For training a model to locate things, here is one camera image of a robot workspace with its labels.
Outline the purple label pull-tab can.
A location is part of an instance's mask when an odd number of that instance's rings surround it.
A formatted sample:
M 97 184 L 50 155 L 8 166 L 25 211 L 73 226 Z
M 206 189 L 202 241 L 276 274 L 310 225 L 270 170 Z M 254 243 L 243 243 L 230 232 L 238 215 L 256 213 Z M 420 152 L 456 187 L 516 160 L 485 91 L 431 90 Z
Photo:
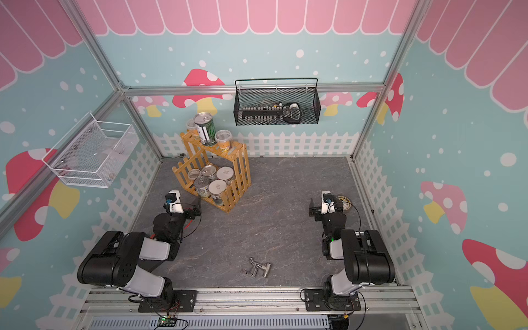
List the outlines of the purple label pull-tab can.
M 210 197 L 209 184 L 210 184 L 209 178 L 204 177 L 203 175 L 197 177 L 193 182 L 195 190 L 197 191 L 199 196 L 202 198 Z

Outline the white-lid white can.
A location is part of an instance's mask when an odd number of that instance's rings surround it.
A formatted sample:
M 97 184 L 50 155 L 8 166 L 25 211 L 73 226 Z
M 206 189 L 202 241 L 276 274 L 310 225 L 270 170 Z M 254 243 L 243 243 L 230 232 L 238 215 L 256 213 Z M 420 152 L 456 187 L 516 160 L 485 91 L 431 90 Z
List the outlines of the white-lid white can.
M 209 192 L 213 199 L 213 202 L 217 206 L 223 206 L 224 202 L 222 199 L 222 193 L 226 191 L 227 184 L 224 180 L 214 180 L 209 184 Z

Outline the small clear-lid cup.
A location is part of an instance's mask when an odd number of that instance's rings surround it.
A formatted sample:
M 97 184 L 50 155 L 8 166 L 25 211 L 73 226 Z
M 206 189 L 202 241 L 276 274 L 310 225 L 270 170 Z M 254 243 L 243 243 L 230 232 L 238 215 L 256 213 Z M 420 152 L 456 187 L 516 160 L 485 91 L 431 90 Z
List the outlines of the small clear-lid cup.
M 202 171 L 200 169 L 191 169 L 187 173 L 187 178 L 190 182 L 194 182 L 201 175 L 202 175 Z

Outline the wooden two-tier shelf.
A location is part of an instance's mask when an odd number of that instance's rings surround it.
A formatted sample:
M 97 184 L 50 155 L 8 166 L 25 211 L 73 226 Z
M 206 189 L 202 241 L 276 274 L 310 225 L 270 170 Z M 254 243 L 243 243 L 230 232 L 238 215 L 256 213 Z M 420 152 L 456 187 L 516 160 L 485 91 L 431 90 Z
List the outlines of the wooden two-tier shelf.
M 223 204 L 217 206 L 225 213 L 229 213 L 252 185 L 247 146 L 233 141 L 231 142 L 231 149 L 227 151 L 220 149 L 217 145 L 204 146 L 190 132 L 181 133 L 180 137 L 186 148 L 187 156 L 172 168 L 172 172 L 185 191 L 199 196 L 193 181 L 188 178 L 191 170 L 202 169 L 206 165 L 219 168 L 223 163 L 229 163 L 234 170 L 235 179 L 228 184 L 226 191 L 220 194 Z

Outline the tall green seed can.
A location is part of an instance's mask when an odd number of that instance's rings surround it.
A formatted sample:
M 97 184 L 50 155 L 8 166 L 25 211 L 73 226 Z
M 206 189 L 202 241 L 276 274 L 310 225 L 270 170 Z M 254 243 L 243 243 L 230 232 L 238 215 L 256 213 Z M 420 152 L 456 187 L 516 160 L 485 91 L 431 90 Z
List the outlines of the tall green seed can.
M 211 114 L 207 112 L 197 114 L 194 117 L 194 123 L 203 145 L 211 147 L 217 143 L 215 140 L 216 129 Z

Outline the small clear-lid jar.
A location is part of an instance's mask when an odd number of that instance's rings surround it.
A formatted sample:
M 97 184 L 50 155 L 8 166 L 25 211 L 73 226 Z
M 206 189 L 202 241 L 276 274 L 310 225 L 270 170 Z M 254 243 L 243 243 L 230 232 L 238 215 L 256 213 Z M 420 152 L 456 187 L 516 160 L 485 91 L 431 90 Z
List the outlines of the small clear-lid jar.
M 199 138 L 199 132 L 197 130 L 197 125 L 195 124 L 194 119 L 189 119 L 186 122 L 186 128 L 187 128 L 187 132 L 189 132 L 192 137 Z

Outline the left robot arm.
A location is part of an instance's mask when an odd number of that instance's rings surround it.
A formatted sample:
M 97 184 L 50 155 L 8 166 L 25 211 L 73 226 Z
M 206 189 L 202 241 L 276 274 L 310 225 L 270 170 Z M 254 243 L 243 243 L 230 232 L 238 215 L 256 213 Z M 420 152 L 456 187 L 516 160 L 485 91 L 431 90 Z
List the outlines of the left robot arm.
M 166 201 L 164 208 L 153 220 L 152 237 L 145 232 L 104 233 L 78 267 L 78 281 L 135 294 L 139 299 L 130 301 L 139 305 L 140 313 L 191 313 L 196 291 L 175 290 L 169 278 L 152 271 L 176 259 L 185 226 L 202 214 L 201 202 Z

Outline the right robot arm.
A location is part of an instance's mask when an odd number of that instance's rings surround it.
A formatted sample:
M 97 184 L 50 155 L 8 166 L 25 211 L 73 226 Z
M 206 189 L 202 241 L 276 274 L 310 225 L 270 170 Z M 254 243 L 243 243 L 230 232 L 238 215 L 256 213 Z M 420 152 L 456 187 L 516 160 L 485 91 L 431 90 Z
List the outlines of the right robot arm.
M 380 233 L 347 229 L 344 202 L 329 191 L 322 192 L 320 206 L 310 203 L 309 215 L 323 225 L 323 256 L 343 261 L 344 268 L 329 276 L 322 289 L 302 292 L 306 310 L 360 310 L 361 289 L 395 280 L 395 266 Z

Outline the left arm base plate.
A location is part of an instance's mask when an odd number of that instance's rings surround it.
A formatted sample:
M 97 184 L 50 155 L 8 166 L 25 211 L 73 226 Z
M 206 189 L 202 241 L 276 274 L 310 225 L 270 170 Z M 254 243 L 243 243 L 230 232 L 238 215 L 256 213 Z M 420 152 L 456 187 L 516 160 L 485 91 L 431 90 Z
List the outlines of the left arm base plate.
M 160 297 L 143 298 L 140 313 L 192 313 L 197 302 L 197 290 L 169 290 Z

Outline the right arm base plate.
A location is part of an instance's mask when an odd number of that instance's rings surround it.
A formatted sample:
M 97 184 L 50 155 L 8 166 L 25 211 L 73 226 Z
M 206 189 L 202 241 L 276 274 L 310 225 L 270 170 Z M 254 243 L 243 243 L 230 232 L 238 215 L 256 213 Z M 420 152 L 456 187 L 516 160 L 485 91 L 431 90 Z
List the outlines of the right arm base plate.
M 324 289 L 302 289 L 301 300 L 305 303 L 308 312 L 357 312 L 360 311 L 360 299 L 357 294 L 353 296 L 336 296 Z

